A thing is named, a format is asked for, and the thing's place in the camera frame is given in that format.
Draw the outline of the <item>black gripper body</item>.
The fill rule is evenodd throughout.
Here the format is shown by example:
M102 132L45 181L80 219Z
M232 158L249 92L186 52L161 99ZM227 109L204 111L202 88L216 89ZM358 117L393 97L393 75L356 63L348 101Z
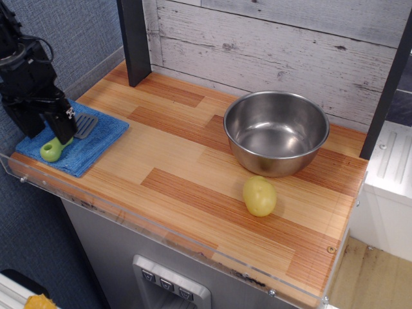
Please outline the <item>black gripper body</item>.
M1 59L2 103L68 115L70 104L55 85L56 78L52 60L39 41L19 42L13 54Z

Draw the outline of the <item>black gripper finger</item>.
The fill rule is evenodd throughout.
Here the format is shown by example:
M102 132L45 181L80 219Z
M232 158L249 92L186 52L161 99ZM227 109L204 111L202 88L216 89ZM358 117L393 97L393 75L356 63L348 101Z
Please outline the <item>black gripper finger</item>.
M67 144L78 130L75 111L66 98L49 103L44 117L62 145Z
M38 113L20 105L3 105L3 107L8 116L27 137L34 138L44 129L44 122Z

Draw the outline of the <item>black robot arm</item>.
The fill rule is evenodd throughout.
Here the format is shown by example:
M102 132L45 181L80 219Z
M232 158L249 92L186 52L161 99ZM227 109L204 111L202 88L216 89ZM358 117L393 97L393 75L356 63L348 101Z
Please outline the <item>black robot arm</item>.
M61 144L77 132L75 112L55 85L53 49L47 55L38 37L24 35L15 13L1 2L1 103L8 116L29 138L45 122Z

